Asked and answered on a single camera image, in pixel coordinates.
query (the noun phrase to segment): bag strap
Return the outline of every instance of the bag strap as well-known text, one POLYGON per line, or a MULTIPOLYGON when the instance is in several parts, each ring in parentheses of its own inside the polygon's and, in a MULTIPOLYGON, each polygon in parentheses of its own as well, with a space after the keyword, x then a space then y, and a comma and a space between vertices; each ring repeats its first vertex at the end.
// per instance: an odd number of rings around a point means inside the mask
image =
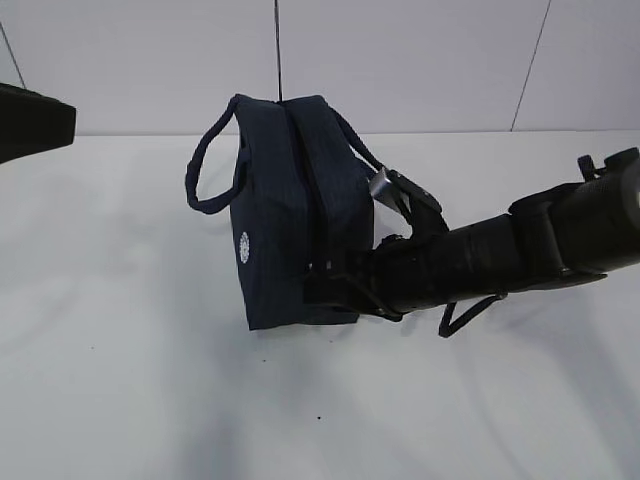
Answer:
POLYGON ((200 171, 202 170, 202 162, 204 156, 207 153, 207 147, 216 138, 220 132, 227 126, 231 117, 235 113, 240 98, 238 95, 234 96, 230 101, 227 109, 218 119, 218 121, 205 133, 198 143, 193 157, 187 165, 187 174, 185 176, 185 189, 187 191, 187 203, 191 208, 207 215, 218 213, 223 208, 227 207, 231 200, 233 200, 242 191, 246 180, 247 164, 249 162, 249 151, 241 150, 238 155, 238 163, 236 166, 236 172, 233 178, 233 185, 229 190, 220 195, 209 198, 208 200, 199 200, 196 194, 196 188, 198 186, 198 180, 200 178, 200 171))
POLYGON ((438 335, 440 335, 442 338, 449 338, 475 317, 484 312, 491 305, 499 302, 500 300, 504 300, 506 297, 506 294, 499 293, 480 300, 453 322, 451 321, 451 319, 453 318, 453 312, 456 309, 457 302, 449 303, 444 309, 444 315, 442 316, 442 321, 440 322, 440 327, 438 328, 438 335))
POLYGON ((369 151, 369 149, 364 144, 362 139, 360 139, 353 127, 349 125, 349 122, 347 122, 344 117, 340 115, 336 110, 334 110, 333 108, 331 110, 333 111, 333 114, 338 121, 338 125, 340 125, 340 130, 342 130, 342 133, 347 139, 347 142, 349 142, 349 145, 351 145, 353 149, 358 152, 362 156, 362 158, 364 158, 366 162, 375 170, 371 177, 379 170, 384 168, 384 165, 380 161, 378 161, 376 157, 373 156, 373 153, 369 151))

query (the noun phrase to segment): navy blue bag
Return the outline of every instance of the navy blue bag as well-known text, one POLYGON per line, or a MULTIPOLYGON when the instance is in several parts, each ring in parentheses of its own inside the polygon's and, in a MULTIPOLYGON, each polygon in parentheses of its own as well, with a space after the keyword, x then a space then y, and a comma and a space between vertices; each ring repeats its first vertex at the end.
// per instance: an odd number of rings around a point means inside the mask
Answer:
POLYGON ((198 144, 185 186, 195 210, 211 215, 231 206, 251 330, 357 321, 356 313, 305 304, 303 280, 329 252, 372 248, 368 179, 381 166, 320 96, 284 102, 244 95, 231 99, 198 144), (207 146, 234 114, 240 148, 233 185, 217 197, 199 200, 196 186, 207 146))

